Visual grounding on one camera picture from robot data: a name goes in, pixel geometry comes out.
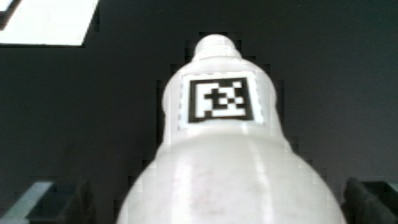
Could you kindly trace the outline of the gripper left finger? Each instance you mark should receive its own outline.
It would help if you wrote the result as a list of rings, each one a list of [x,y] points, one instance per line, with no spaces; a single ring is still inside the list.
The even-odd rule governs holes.
[[[96,224],[89,182],[38,181],[0,216],[0,224]]]

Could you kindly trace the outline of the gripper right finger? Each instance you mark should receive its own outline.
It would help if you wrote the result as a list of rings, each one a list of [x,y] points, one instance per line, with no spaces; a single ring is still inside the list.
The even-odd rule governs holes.
[[[398,186],[386,181],[350,178],[345,186],[343,214],[349,224],[398,224]]]

